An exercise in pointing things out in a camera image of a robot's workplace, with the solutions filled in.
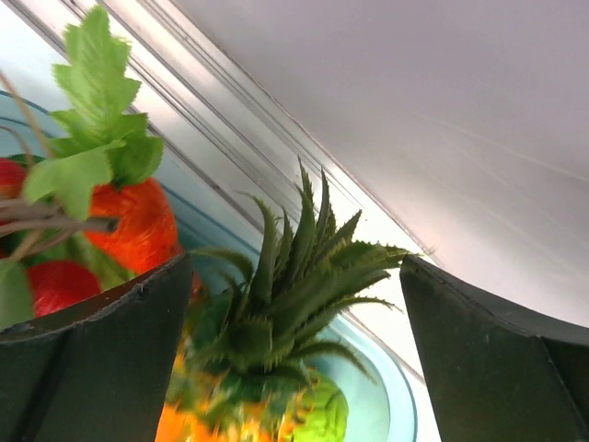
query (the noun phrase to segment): fruit bowl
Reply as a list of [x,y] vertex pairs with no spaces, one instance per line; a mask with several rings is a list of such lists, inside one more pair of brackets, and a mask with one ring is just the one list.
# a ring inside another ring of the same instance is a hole
[[[28,103],[41,129],[49,136],[63,134],[47,112]],[[33,149],[40,147],[15,102],[0,91],[0,124],[18,131]],[[17,140],[0,131],[3,156],[19,152]],[[169,152],[166,152],[156,173],[163,184],[178,219],[180,240],[186,249],[200,246],[225,247],[239,250],[256,258],[261,233],[248,225],[231,206],[225,203],[200,177]],[[222,281],[207,272],[213,265],[206,258],[195,258],[202,280],[213,291]],[[315,366],[343,390],[350,405],[346,441],[365,440],[369,428],[374,442],[412,442],[416,437],[417,415],[409,384],[398,364],[369,337],[362,334],[344,317],[333,321],[326,334],[354,347],[372,371],[376,383],[367,379],[355,366],[340,359],[321,358]]]

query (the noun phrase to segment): artificial fruit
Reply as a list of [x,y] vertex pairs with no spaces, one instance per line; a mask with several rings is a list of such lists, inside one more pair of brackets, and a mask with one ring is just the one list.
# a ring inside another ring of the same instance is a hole
[[113,184],[98,186],[90,214],[119,218],[114,233],[87,231],[85,235],[95,247],[133,272],[148,272],[181,252],[176,218],[154,178],[120,190]]
[[0,158],[0,195],[17,198],[22,184],[27,177],[27,170],[8,158]]
[[77,262],[47,261],[27,269],[36,317],[68,308],[98,295],[98,278]]
[[[226,289],[201,295],[190,307],[167,402],[192,411],[213,440],[283,442],[305,428],[306,440],[339,442],[345,422],[324,439],[316,423],[327,422],[321,414],[330,410],[315,408],[313,400],[313,393],[337,387],[324,385],[326,378],[314,376],[307,362],[336,355],[368,375],[352,349],[321,338],[320,332],[352,305],[390,307],[385,300],[358,294],[388,278],[387,269],[399,267],[407,251],[353,240],[360,212],[337,228],[324,174],[316,219],[311,182],[302,167],[301,172],[302,213],[296,231],[284,212],[281,235],[276,216],[254,198],[264,218],[257,265],[234,250],[195,251],[229,262],[239,277],[221,272]],[[341,402],[339,410],[345,417],[347,405]]]

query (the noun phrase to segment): green leaf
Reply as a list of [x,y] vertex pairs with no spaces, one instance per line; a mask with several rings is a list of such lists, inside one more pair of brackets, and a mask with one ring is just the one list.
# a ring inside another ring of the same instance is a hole
[[308,318],[328,305],[337,290],[339,273],[316,270],[276,298],[270,308],[262,311],[274,324],[274,339],[291,334]]
[[92,191],[112,179],[107,150],[123,146],[121,140],[71,157],[46,159],[35,165],[25,180],[23,196],[35,203],[45,196],[54,196],[71,217],[88,218]]
[[313,263],[318,264],[329,257],[342,243],[345,244],[351,241],[361,216],[362,210],[359,210],[333,236],[326,238],[325,243],[319,248],[317,255],[313,258]]
[[264,378],[276,378],[281,383],[293,382],[299,388],[312,387],[308,370],[295,364],[279,364],[266,373]]
[[335,297],[343,298],[354,296],[371,285],[388,278],[390,278],[390,273],[383,269],[371,271],[362,269],[359,272],[350,273],[350,277],[346,277],[345,281],[342,281],[342,284],[340,284]]
[[109,152],[114,183],[118,187],[139,184],[159,167],[164,155],[164,140],[146,136],[147,114],[121,115],[115,122],[112,137],[125,142],[123,149]]
[[254,274],[254,265],[251,260],[238,251],[216,247],[203,247],[201,249],[191,250],[191,254],[208,256],[229,262],[241,272],[246,284],[249,284]]
[[329,214],[328,214],[328,223],[325,227],[325,235],[323,235],[323,239],[321,240],[321,244],[319,244],[320,246],[325,244],[331,237],[333,237],[333,235],[335,235],[337,224],[338,223],[336,222],[335,214],[333,213],[333,209],[330,207]]
[[329,202],[329,184],[328,179],[325,176],[325,170],[323,169],[321,169],[321,190],[321,208],[319,209],[317,231],[315,233],[315,243],[317,246],[322,244],[323,238],[325,238],[329,220],[329,211],[331,209],[331,203]]
[[192,344],[197,353],[219,337],[232,302],[233,296],[227,291],[191,306],[189,326]]
[[[45,158],[40,157],[38,155],[31,155],[31,156],[32,156],[33,162],[35,164],[41,163],[41,161],[45,159]],[[10,159],[10,160],[12,160],[12,161],[14,161],[15,163],[18,163],[23,168],[25,168],[27,166],[27,156],[25,154],[12,155],[12,156],[7,157],[7,158]]]
[[373,376],[368,372],[366,366],[360,361],[356,353],[341,343],[333,341],[316,341],[308,345],[299,347],[293,350],[289,359],[308,359],[311,357],[335,355],[345,359],[356,368],[358,368],[367,378],[374,380]]
[[84,132],[106,144],[113,122],[139,90],[139,81],[124,76],[131,47],[110,35],[102,6],[93,7],[79,27],[69,26],[64,40],[71,65],[56,64],[55,80],[79,113]]
[[362,258],[374,254],[379,248],[375,244],[364,241],[352,241],[337,250],[329,258],[331,265],[346,268],[362,261]]
[[137,276],[94,247],[81,232],[69,238],[64,248],[68,259],[79,262],[96,275],[102,291],[127,283]]
[[67,152],[83,152],[85,150],[90,150],[93,147],[98,147],[103,144],[102,140],[104,139],[104,137],[96,137],[91,132],[89,132],[87,130],[86,122],[77,110],[54,110],[50,113],[50,115],[72,137],[69,138],[70,145],[67,148],[65,148],[65,145],[61,145],[61,143],[63,142],[53,143],[53,147],[56,150],[55,154],[58,155],[58,157],[69,157],[69,155],[71,154],[67,154]]
[[284,270],[284,276],[276,287],[276,293],[281,293],[302,276],[301,273],[306,268],[306,263],[313,249],[313,242],[315,241],[315,211],[313,200],[310,200],[303,191],[300,191],[300,194],[303,207],[301,218],[294,234],[291,257]]
[[253,198],[264,217],[264,239],[261,244],[260,260],[256,274],[251,280],[249,292],[264,302],[271,301],[274,265],[276,264],[276,223],[271,210],[258,198]]
[[249,362],[268,358],[272,350],[272,324],[267,320],[243,320],[229,327],[231,344]]
[[286,263],[288,263],[288,258],[290,257],[291,248],[293,246],[293,228],[291,227],[291,223],[288,220],[288,215],[286,214],[285,209],[283,209],[283,222],[283,237],[280,241],[278,259],[276,261],[276,266],[274,267],[275,281],[282,277],[284,268],[286,267]]
[[0,330],[33,318],[33,295],[25,266],[0,260]]
[[317,315],[311,317],[305,324],[294,332],[294,340],[297,344],[304,343],[317,336],[333,319],[342,313],[346,308],[356,304],[381,304],[391,308],[392,304],[378,297],[348,297],[340,299],[321,310]]
[[298,158],[298,166],[301,170],[301,179],[303,181],[303,194],[311,201],[313,201],[313,184],[311,184],[311,179],[309,178],[309,174],[303,167],[303,161],[301,157]]
[[233,323],[238,318],[241,318],[243,312],[248,306],[248,291],[242,290],[241,285],[231,274],[223,270],[218,270],[217,273],[225,279],[227,290],[231,293],[231,309],[229,310],[227,321]]

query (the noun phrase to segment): strawberry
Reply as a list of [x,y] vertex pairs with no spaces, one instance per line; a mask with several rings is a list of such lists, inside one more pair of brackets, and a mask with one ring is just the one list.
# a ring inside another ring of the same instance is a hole
[[121,266],[148,272],[179,254],[178,226],[166,193],[149,178],[118,191],[112,184],[97,186],[92,216],[117,216],[114,233],[85,232],[88,240]]
[[27,274],[35,317],[68,308],[101,292],[97,277],[73,261],[42,262],[29,267]]
[[0,158],[0,194],[7,198],[17,198],[26,177],[27,170],[16,161]]

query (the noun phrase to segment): white wall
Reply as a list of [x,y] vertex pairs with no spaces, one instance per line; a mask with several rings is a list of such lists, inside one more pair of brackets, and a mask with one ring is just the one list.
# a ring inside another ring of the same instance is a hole
[[450,272],[589,324],[589,4],[180,4]]

